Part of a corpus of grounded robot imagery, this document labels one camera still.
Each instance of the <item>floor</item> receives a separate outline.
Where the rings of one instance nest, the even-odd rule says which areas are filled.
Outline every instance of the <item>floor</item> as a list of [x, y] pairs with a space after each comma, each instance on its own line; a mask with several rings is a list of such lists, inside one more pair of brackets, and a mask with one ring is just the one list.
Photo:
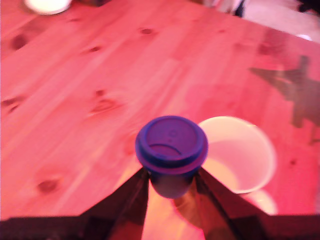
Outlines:
[[292, 35], [308, 35], [320, 44], [320, 17], [312, 10], [297, 11], [300, 4], [298, 0], [246, 0], [244, 19]]

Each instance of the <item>mug lid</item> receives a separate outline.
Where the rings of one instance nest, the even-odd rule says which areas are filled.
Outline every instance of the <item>mug lid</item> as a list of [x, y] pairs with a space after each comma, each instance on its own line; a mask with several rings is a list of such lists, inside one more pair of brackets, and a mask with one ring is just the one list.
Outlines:
[[199, 168], [208, 153], [203, 130], [180, 116], [162, 116], [146, 124], [136, 138], [140, 163], [155, 172], [190, 172]]

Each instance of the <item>white paper cup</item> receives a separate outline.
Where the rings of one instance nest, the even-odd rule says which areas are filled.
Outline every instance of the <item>white paper cup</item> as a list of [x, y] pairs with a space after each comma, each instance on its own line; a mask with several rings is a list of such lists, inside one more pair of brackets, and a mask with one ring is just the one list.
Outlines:
[[268, 194], [248, 194], [264, 187], [276, 170], [275, 149], [266, 134], [254, 124], [231, 116], [212, 117], [199, 126], [209, 143], [203, 168], [232, 192], [247, 194], [245, 199], [254, 198], [250, 202], [275, 214], [276, 205]]
[[72, 0], [24, 0], [24, 4], [40, 15], [59, 14], [70, 7]]

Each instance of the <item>wooden table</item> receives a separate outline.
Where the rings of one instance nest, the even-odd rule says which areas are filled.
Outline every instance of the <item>wooden table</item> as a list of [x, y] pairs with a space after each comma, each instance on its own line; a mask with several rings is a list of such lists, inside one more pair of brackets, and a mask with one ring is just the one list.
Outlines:
[[[5, 0], [1, 37], [2, 219], [77, 215], [111, 194], [141, 167], [137, 132], [163, 115], [259, 126], [279, 213], [315, 212], [320, 45], [187, 0], [75, 1], [54, 16]], [[203, 239], [194, 207], [181, 215], [151, 187], [143, 239]]]

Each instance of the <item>dark blue cup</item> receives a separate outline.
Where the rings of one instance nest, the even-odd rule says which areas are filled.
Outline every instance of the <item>dark blue cup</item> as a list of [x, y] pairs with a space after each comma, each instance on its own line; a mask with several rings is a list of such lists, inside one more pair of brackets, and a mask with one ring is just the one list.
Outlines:
[[162, 116], [138, 133], [135, 151], [150, 174], [155, 191], [169, 199], [189, 189], [208, 154], [208, 140], [194, 122], [180, 116]]

